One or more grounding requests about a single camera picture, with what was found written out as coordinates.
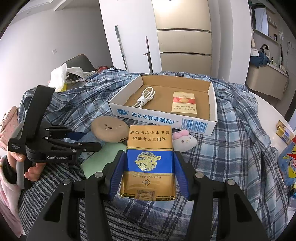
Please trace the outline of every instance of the brown round object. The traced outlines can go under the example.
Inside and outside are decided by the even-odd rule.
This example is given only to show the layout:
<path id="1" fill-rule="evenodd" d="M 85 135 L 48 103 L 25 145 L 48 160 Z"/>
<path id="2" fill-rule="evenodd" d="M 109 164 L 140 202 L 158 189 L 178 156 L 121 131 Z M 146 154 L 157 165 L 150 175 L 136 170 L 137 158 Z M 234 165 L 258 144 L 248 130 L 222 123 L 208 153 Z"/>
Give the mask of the brown round object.
<path id="1" fill-rule="evenodd" d="M 111 116 L 100 116 L 91 123 L 96 138 L 106 142 L 122 142 L 128 137 L 129 127 L 122 120 Z"/>

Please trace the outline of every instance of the human hand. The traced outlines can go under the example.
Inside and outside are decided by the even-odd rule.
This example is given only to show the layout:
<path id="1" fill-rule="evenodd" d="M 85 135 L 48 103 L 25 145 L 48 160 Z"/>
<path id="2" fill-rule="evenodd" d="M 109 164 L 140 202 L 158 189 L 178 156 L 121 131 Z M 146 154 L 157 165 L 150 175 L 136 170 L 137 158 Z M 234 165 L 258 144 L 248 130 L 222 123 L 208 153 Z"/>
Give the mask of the human hand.
<path id="1" fill-rule="evenodd" d="M 26 156 L 23 154 L 15 152 L 7 152 L 7 160 L 9 165 L 16 171 L 17 161 L 23 162 L 26 159 Z M 24 174 L 25 178 L 30 181 L 38 181 L 46 163 L 36 163 L 36 166 L 30 167 L 28 171 Z"/>

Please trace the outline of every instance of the pink sleeve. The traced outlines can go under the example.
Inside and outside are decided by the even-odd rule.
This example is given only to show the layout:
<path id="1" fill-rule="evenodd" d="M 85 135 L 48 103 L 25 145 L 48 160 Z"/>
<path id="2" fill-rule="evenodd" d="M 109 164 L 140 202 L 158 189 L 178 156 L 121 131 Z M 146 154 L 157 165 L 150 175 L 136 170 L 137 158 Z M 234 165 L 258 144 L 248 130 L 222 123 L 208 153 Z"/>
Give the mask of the pink sleeve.
<path id="1" fill-rule="evenodd" d="M 3 173 L 3 162 L 4 157 L 0 160 L 0 212 L 9 227 L 19 238 L 23 231 L 17 208 L 20 188 L 7 181 Z"/>

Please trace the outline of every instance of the blue oval logo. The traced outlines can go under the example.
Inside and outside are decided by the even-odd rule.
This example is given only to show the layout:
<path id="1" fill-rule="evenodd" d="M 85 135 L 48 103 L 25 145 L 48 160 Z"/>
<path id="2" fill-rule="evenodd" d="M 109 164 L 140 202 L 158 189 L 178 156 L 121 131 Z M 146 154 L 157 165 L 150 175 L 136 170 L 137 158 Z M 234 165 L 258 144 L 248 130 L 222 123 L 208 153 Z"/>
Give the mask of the blue oval logo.
<path id="1" fill-rule="evenodd" d="M 118 109 L 117 112 L 121 115 L 128 115 L 128 113 L 125 110 Z"/>

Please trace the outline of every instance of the green cloth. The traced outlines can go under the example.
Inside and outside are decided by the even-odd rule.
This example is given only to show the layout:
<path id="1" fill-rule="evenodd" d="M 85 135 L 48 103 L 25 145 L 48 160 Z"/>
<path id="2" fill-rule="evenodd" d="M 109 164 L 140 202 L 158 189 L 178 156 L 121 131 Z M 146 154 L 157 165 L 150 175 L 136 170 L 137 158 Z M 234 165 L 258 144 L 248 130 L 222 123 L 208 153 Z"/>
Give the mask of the green cloth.
<path id="1" fill-rule="evenodd" d="M 101 172 L 107 163 L 113 162 L 119 150 L 126 151 L 126 145 L 121 142 L 103 145 L 99 152 L 94 153 L 81 164 L 85 177 L 89 178 L 96 172 Z"/>

